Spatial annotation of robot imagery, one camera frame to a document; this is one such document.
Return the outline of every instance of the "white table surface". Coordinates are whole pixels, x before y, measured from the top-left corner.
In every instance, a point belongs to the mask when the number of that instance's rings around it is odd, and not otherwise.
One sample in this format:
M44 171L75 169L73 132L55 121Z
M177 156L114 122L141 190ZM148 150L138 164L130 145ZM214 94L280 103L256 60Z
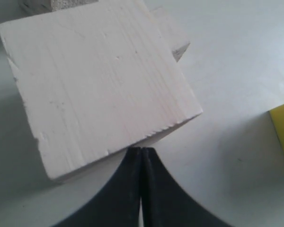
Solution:
M284 0L147 0L192 44L179 64L204 114L154 145L195 200L234 227L284 227L284 156L267 111L284 103ZM23 17L0 0L0 22ZM123 154L47 180L0 42L0 227L44 227L105 184Z

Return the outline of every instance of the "gray surface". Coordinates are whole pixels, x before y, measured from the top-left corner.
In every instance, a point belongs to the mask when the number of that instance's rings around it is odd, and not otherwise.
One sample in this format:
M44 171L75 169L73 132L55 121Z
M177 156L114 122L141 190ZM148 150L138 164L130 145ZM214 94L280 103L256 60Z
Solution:
M284 0L147 0L192 44L179 64L204 114L155 145L183 188L236 227L284 227L284 156L267 111L284 103ZM0 22L21 17L0 0ZM0 227L49 226L87 202L119 154L47 181L0 44Z

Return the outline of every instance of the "black curved object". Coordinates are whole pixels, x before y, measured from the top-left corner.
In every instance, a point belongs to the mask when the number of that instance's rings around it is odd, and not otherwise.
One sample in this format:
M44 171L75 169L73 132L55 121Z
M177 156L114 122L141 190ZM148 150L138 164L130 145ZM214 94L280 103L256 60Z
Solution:
M153 148L129 148L104 188L56 227L230 227L195 202Z

